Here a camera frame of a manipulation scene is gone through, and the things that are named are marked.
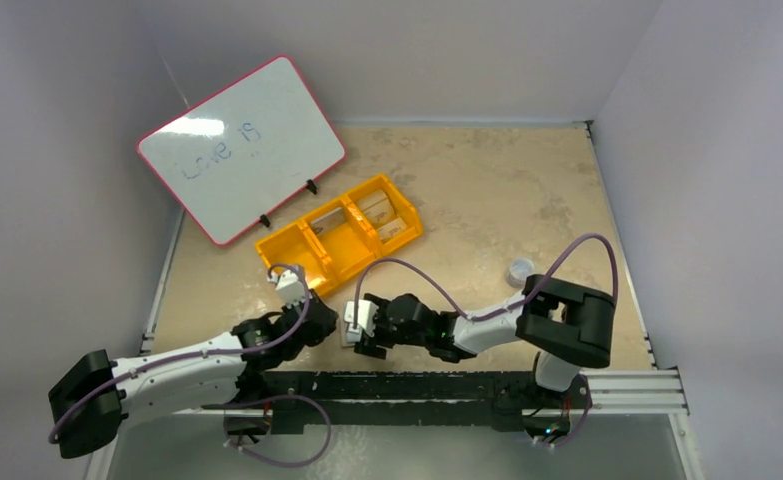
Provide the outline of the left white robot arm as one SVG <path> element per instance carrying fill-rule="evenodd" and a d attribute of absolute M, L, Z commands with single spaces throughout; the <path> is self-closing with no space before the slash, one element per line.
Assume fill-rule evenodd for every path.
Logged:
<path fill-rule="evenodd" d="M 78 458 L 124 428 L 181 410 L 267 402 L 276 392 L 264 372 L 322 343 L 337 321 L 337 313 L 313 297 L 162 354 L 112 360 L 105 350 L 87 353 L 48 393 L 49 441 L 62 458 Z"/>

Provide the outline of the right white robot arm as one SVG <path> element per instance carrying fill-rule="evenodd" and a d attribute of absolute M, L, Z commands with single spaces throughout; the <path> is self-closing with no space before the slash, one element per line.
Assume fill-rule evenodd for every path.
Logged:
<path fill-rule="evenodd" d="M 536 385 L 564 392 L 580 370 L 610 366 L 615 310 L 608 293 L 534 274 L 493 318 L 484 310 L 467 316 L 438 312 L 412 294 L 392 300 L 367 294 L 346 303 L 343 325 L 356 353 L 379 359 L 407 345 L 458 363 L 524 341 L 540 351 L 533 367 Z"/>

